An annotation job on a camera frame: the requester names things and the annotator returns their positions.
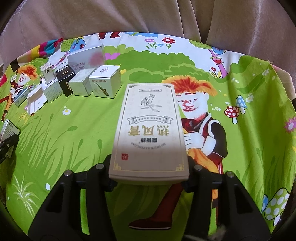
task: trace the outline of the orange hair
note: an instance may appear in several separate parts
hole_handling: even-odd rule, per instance
[[[19,67],[17,70],[18,74],[24,73],[27,76],[29,76],[31,79],[36,79],[38,74],[37,74],[37,68],[32,65],[32,64],[26,64],[22,67]]]
[[[211,96],[217,94],[217,91],[209,81],[197,80],[190,75],[175,75],[163,80],[162,83],[173,84],[176,94],[182,94],[184,92],[207,92]]]

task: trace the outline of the white box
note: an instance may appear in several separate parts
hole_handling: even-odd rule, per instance
[[[89,81],[95,96],[114,98],[121,87],[119,66],[101,65],[91,74]]]
[[[90,96],[92,93],[91,83],[89,81],[89,76],[95,71],[92,69],[82,69],[76,74],[70,81],[69,85],[74,93],[78,96]]]
[[[30,90],[28,87],[25,87],[13,100],[15,105],[19,107],[26,99],[28,94],[30,93]]]
[[[6,140],[8,137],[11,137],[14,134],[18,135],[19,133],[20,133],[20,130],[10,120],[6,119],[1,130],[0,142]],[[13,147],[14,146],[8,149],[6,153],[7,156],[11,157]]]
[[[172,84],[128,84],[109,177],[135,185],[166,185],[189,177],[179,107]]]
[[[42,91],[43,83],[38,85],[30,94],[28,94],[27,101],[28,107],[27,112],[29,115],[36,113],[47,101]]]
[[[46,85],[45,81],[42,80],[42,91],[48,102],[52,102],[63,94],[63,90],[57,78],[55,78],[54,81],[50,82],[48,85]]]
[[[105,64],[104,46],[83,48],[67,55],[68,65],[78,73],[82,69],[98,68]]]
[[[49,84],[51,81],[55,79],[54,73],[52,71],[52,66],[50,65],[50,63],[47,62],[44,65],[42,65],[40,67],[40,70],[43,74],[46,84]]]

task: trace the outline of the cartoon boy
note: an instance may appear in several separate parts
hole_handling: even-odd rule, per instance
[[[196,80],[189,75],[176,75],[163,83],[174,85],[177,102],[185,115],[182,126],[188,155],[209,171],[223,174],[222,160],[227,156],[226,134],[219,121],[208,112],[207,105],[209,96],[215,96],[217,91],[210,82]],[[173,184],[150,218],[133,221],[129,227],[141,230],[170,229],[182,191],[180,183]],[[213,190],[213,208],[217,207],[217,198],[217,190]]]
[[[4,109],[1,121],[4,122],[5,116],[8,113],[8,110],[10,108],[10,106],[12,105],[14,98],[23,91],[24,89],[24,85],[26,83],[28,83],[31,79],[35,79],[37,78],[38,74],[37,74],[37,68],[32,65],[32,64],[27,64],[24,65],[20,68],[18,68],[17,73],[20,74],[20,78],[17,82],[17,75],[14,75],[11,79],[10,79],[10,84],[11,84],[11,88],[10,88],[10,93],[8,96],[0,99],[0,104],[4,101],[7,101],[6,107]]]

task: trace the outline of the saxophone illustration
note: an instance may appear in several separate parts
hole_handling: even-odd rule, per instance
[[[101,86],[99,86],[99,88],[101,89],[101,91],[104,93],[105,96],[109,96],[109,94],[108,94],[108,92],[107,92],[106,89],[103,89]]]

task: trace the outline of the bed sheet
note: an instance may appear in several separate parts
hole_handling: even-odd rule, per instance
[[[19,108],[13,103],[11,88],[38,85],[44,63],[57,70],[67,64],[69,53],[98,44],[104,44],[107,64],[120,66],[123,85],[114,99],[62,95],[33,116],[27,114],[26,102]],[[184,133],[196,134],[188,155],[212,172],[233,171],[273,230],[296,172],[296,114],[273,67],[267,61],[185,38],[137,32],[49,41],[7,68],[0,83],[2,120],[10,119],[21,132],[13,156],[0,165],[0,185],[17,224],[28,231],[66,169],[88,170],[111,153],[129,83],[174,84],[183,98]],[[199,106],[186,95],[193,91],[201,95]],[[213,192],[210,232],[216,229],[216,198]],[[180,184],[119,184],[106,193],[106,199],[119,241],[179,241],[192,194],[185,193]],[[83,231],[88,233],[85,192],[81,215]]]

